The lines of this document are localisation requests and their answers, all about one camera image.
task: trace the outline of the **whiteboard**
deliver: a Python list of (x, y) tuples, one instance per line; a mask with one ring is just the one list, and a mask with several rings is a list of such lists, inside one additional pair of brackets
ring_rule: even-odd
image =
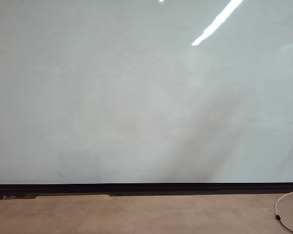
[(293, 182), (293, 0), (0, 0), (0, 184), (142, 182)]

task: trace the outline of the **beige floor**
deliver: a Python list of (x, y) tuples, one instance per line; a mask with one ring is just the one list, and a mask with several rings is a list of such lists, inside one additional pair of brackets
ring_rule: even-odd
[[(39, 196), (0, 200), (0, 234), (286, 234), (281, 195)], [(279, 205), (293, 228), (293, 195)]]

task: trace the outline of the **floor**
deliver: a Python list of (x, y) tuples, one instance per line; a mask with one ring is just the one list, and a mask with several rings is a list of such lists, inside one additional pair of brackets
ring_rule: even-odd
[[(273, 195), (39, 196), (0, 200), (0, 234), (287, 234)], [(293, 195), (279, 214), (293, 229)]]

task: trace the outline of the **white cable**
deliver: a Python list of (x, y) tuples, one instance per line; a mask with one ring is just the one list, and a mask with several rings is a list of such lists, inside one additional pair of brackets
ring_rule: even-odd
[(277, 200), (277, 202), (276, 202), (276, 204), (275, 204), (275, 206), (274, 206), (274, 213), (275, 213), (275, 215), (277, 215), (277, 205), (278, 205), (279, 201), (280, 201), (282, 198), (284, 198), (285, 196), (290, 195), (290, 194), (293, 194), (293, 192), (290, 192), (290, 193), (288, 193), (288, 194), (285, 194), (285, 195), (283, 195), (282, 197), (280, 197), (280, 198)]

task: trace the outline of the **cable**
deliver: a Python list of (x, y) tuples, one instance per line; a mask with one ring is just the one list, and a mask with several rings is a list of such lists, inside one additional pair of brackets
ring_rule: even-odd
[(287, 195), (290, 195), (290, 194), (293, 194), (293, 192), (290, 192), (290, 193), (288, 193), (288, 194), (285, 194), (285, 195), (283, 195), (282, 197), (280, 197), (280, 198), (277, 200), (277, 202), (276, 202), (276, 204), (275, 204), (275, 206), (274, 206), (274, 213), (275, 213), (275, 219), (279, 221), (279, 223), (281, 224), (281, 226), (284, 227), (286, 230), (288, 230), (290, 233), (293, 233), (293, 231), (292, 231), (291, 229), (289, 229), (287, 226), (285, 226), (285, 225), (282, 223), (280, 215), (277, 214), (277, 205), (278, 205), (279, 201), (280, 201), (282, 198), (284, 198), (284, 197), (286, 197)]

